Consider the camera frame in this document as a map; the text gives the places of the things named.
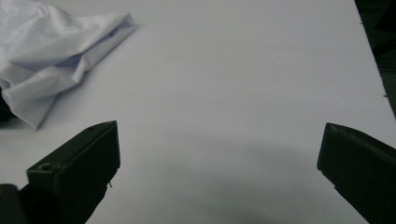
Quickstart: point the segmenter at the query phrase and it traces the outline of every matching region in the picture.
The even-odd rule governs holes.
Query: dark floor
[[[355,2],[370,46],[376,53],[375,60],[387,93],[386,97],[396,118],[396,32],[376,28],[392,0],[355,0]],[[384,46],[385,43],[388,44],[378,53],[376,51],[378,46],[381,44]]]

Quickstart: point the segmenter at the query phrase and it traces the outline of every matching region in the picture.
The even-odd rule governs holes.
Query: fabric
[[[0,87],[35,129],[58,93],[76,86],[136,25],[129,13],[75,17],[32,0],[0,0]]]

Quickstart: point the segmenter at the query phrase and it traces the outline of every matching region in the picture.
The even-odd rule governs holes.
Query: white cloth
[[[0,87],[35,129],[59,92],[76,86],[136,28],[129,13],[75,17],[32,0],[0,0]]]

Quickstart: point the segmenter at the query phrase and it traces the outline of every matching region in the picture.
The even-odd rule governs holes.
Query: table surface
[[[88,223],[366,223],[316,164],[326,122],[396,146],[353,0],[48,0],[138,29],[38,131],[0,129],[0,180],[117,120],[121,168]]]

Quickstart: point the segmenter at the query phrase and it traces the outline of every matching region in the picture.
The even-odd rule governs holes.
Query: crumpled cloth
[[[0,0],[0,87],[35,129],[58,93],[76,86],[136,25],[126,13],[75,17],[33,0]]]

